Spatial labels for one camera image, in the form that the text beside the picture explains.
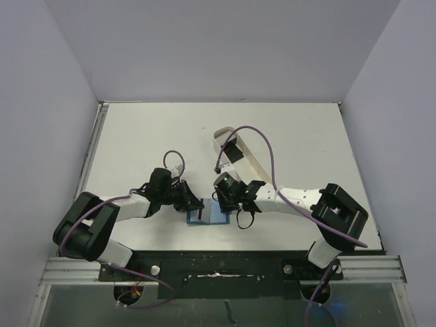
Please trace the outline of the blue leather card holder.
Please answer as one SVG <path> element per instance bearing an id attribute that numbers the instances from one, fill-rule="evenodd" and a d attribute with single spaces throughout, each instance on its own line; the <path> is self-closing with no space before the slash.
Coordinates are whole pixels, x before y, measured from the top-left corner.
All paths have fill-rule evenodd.
<path id="1" fill-rule="evenodd" d="M 221 211 L 219 202 L 212 198 L 201 198 L 203 208 L 187 213 L 188 225 L 227 225 L 230 223 L 230 215 Z"/>

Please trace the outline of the grey magnetic stripe card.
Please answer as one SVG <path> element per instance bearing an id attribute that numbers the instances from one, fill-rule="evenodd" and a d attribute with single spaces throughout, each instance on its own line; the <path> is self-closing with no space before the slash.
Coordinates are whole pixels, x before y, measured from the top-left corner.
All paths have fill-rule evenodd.
<path id="1" fill-rule="evenodd" d="M 210 223 L 212 211 L 211 199 L 202 199 L 202 203 L 204 204 L 204 208 L 198 210 L 197 220 L 201 221 L 202 223 Z"/>

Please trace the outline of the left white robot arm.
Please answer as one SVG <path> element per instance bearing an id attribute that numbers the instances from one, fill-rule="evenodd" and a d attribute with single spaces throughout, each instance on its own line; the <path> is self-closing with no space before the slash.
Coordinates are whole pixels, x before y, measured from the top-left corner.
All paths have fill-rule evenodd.
<path id="1" fill-rule="evenodd" d="M 162 206 L 172 206 L 179 213 L 204 208 L 187 181 L 176 174 L 180 169 L 155 168 L 149 181 L 126 196 L 99 197 L 82 192 L 58 226 L 52 240 L 65 257 L 114 265 L 124 280 L 138 274 L 135 251 L 111 239 L 115 223 L 128 219 L 149 218 Z"/>

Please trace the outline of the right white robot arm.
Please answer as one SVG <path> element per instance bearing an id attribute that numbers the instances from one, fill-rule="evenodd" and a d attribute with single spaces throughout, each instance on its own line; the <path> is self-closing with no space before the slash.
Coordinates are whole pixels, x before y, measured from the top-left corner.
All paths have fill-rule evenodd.
<path id="1" fill-rule="evenodd" d="M 275 183 L 251 181 L 246 184 L 224 172 L 214 182 L 223 212 L 299 214 L 315 223 L 322 237 L 315 241 L 303 262 L 305 274 L 320 278 L 328 265 L 342 253 L 356 247 L 369 214 L 342 187 L 329 183 L 322 189 L 292 189 Z"/>

